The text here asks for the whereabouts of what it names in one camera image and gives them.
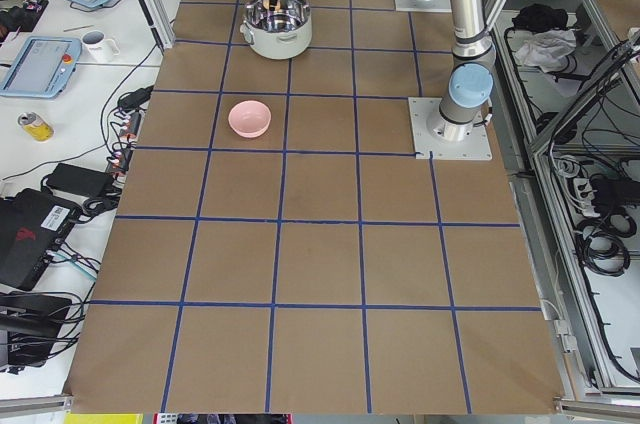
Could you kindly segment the pale green cooking pot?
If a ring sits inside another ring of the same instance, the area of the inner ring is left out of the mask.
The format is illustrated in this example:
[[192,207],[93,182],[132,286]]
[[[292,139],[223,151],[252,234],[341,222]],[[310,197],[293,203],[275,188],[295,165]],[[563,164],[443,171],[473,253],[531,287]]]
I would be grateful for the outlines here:
[[244,8],[240,32],[262,57],[294,58],[311,43],[311,8],[306,0],[250,0]]

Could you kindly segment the pink bowl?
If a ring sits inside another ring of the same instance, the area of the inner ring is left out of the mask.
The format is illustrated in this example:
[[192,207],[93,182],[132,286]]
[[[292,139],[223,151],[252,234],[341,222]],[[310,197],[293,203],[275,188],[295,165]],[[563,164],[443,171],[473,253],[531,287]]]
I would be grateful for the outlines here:
[[271,110],[266,104],[257,100],[246,100],[231,108],[228,124],[240,137],[253,139],[268,130],[271,117]]

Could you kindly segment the white mug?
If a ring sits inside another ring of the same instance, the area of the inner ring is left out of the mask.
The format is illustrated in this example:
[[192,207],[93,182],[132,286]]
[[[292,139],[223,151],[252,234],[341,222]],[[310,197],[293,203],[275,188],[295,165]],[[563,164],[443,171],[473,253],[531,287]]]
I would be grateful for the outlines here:
[[93,30],[85,33],[81,42],[98,63],[110,63],[120,55],[117,42],[113,38],[107,37],[102,31]]

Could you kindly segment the power strip with plugs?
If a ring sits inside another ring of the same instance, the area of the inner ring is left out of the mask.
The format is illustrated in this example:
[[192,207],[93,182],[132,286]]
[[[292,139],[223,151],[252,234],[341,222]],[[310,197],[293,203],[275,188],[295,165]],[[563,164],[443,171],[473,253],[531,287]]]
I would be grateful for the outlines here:
[[139,130],[144,112],[134,110],[130,112],[117,111],[117,120],[110,124],[115,132],[116,140],[110,145],[111,156],[107,158],[105,171],[114,178],[123,178],[128,170],[137,145]]

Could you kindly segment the near teach pendant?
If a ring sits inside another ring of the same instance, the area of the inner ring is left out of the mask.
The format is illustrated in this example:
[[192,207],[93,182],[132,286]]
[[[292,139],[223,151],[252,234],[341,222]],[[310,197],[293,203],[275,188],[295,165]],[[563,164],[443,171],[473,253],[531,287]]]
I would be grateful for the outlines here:
[[29,37],[1,81],[3,97],[55,98],[82,54],[77,38]]

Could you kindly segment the black cloth bundle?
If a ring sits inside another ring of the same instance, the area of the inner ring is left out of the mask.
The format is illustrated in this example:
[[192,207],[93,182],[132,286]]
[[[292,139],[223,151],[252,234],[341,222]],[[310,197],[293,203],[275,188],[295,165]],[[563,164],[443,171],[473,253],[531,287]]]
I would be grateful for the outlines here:
[[550,30],[565,30],[568,13],[564,9],[555,9],[545,4],[531,4],[524,7],[512,19],[515,29],[524,29],[532,33],[543,33]]

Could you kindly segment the large black power brick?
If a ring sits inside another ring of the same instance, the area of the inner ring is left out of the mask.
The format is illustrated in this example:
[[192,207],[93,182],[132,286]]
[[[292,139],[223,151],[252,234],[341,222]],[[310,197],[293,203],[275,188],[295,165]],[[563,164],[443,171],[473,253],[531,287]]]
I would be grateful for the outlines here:
[[100,197],[112,188],[114,177],[106,172],[58,163],[44,177],[43,187],[84,197]]

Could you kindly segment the yellow drink can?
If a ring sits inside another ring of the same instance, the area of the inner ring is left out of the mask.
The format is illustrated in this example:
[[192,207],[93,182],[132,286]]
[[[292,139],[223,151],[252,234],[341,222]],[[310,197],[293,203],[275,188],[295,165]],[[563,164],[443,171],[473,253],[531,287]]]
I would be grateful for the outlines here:
[[35,141],[45,142],[54,136],[54,129],[35,112],[25,112],[18,116],[18,125]]

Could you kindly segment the white crumpled cloth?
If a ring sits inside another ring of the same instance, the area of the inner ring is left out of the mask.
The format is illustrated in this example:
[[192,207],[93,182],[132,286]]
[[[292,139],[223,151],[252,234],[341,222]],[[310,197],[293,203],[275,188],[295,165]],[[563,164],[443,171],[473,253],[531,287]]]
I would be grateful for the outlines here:
[[518,65],[538,67],[545,73],[559,72],[567,67],[576,47],[572,30],[550,30],[526,38],[514,59]]

